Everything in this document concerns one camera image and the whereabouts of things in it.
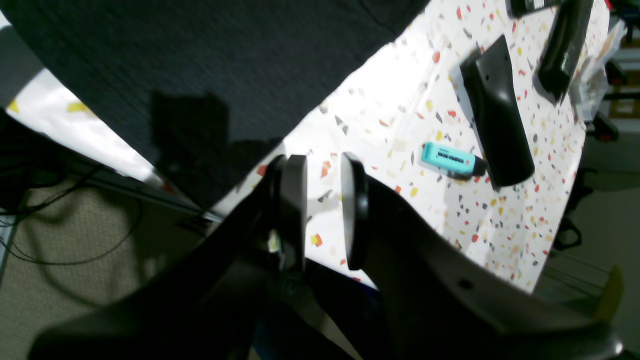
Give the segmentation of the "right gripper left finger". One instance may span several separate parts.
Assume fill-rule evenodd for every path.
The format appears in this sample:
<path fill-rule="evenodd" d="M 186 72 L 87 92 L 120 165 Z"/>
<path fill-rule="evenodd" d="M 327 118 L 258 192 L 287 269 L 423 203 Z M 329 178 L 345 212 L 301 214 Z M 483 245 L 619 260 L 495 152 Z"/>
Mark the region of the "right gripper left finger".
<path fill-rule="evenodd" d="M 242 360 L 267 285 L 305 265 L 307 161 L 280 155 L 191 253 L 102 309 L 51 326 L 32 360 Z"/>

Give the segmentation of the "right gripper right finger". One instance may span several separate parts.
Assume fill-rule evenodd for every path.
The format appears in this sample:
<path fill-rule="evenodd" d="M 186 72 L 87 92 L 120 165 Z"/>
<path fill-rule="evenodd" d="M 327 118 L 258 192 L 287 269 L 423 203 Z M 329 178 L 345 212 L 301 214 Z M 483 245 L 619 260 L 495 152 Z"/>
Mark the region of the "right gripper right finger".
<path fill-rule="evenodd" d="M 347 265 L 377 287 L 398 360 L 612 360 L 603 321 L 530 296 L 435 231 L 407 201 L 342 154 Z"/>

